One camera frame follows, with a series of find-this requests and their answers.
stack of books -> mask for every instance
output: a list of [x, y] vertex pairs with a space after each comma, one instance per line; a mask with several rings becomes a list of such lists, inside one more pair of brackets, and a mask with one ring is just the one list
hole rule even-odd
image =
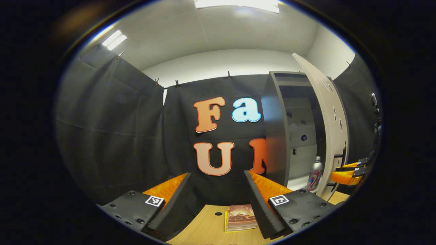
[[232, 205], [225, 212], [224, 232], [245, 231], [257, 227], [250, 204]]

wooden table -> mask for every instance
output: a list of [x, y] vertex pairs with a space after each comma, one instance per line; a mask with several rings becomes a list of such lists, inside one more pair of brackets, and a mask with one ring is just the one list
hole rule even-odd
[[[349, 195], [335, 192], [329, 202], [337, 204]], [[259, 227], [240, 232], [224, 232], [224, 213], [229, 206], [205, 205], [193, 221], [177, 236], [167, 241], [172, 245], [263, 245], [280, 239], [263, 239]]]

white ceiling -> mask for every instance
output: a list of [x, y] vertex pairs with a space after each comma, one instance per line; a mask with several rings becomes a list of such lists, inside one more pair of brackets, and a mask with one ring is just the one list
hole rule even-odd
[[263, 49], [306, 56], [318, 24], [292, 7], [280, 13], [246, 7], [197, 9], [193, 0], [161, 0], [118, 21], [127, 40], [116, 47], [139, 70], [178, 57], [223, 49]]

door panel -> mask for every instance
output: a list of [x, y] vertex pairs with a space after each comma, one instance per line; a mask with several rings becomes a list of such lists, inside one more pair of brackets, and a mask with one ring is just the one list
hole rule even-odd
[[[331, 172], [341, 163], [341, 158], [334, 158], [334, 155], [342, 154], [344, 146], [348, 144], [347, 118], [341, 99], [332, 81], [298, 54], [294, 53], [292, 56], [300, 64], [304, 73], [306, 73], [323, 114], [326, 132], [326, 160], [324, 163], [324, 175], [318, 185], [317, 196], [328, 200], [334, 193], [333, 187], [327, 186], [327, 184], [334, 183], [330, 180]], [[345, 162], [347, 162], [348, 150], [344, 157]]]

black curtain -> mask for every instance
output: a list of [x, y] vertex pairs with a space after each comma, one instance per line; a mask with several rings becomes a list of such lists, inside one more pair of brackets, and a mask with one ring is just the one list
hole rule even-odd
[[163, 88], [101, 44], [72, 61], [55, 107], [58, 147], [72, 177], [99, 205], [169, 177]]
[[[347, 163], [355, 163], [375, 150], [374, 124], [377, 116], [371, 101], [371, 94], [379, 97], [378, 89], [367, 65], [357, 53], [350, 66], [340, 74], [334, 84], [345, 108], [348, 120], [350, 142], [348, 142]], [[354, 187], [340, 184], [337, 191], [351, 194]]]
[[[195, 195], [205, 204], [234, 205], [249, 203], [244, 170], [253, 167], [253, 148], [249, 142], [265, 138], [265, 123], [261, 95], [268, 75], [242, 75], [231, 79], [211, 78], [189, 82], [168, 88], [163, 113], [163, 135], [165, 155], [172, 176], [190, 172]], [[222, 97], [225, 105], [220, 106], [221, 117], [217, 129], [205, 133], [195, 131], [198, 125], [197, 109], [194, 103]], [[256, 100], [262, 117], [257, 122], [235, 122], [232, 112], [233, 102], [249, 97]], [[211, 176], [201, 172], [197, 166], [195, 143], [210, 143], [210, 163], [212, 167], [221, 166], [220, 142], [232, 142], [232, 168], [223, 176]]]

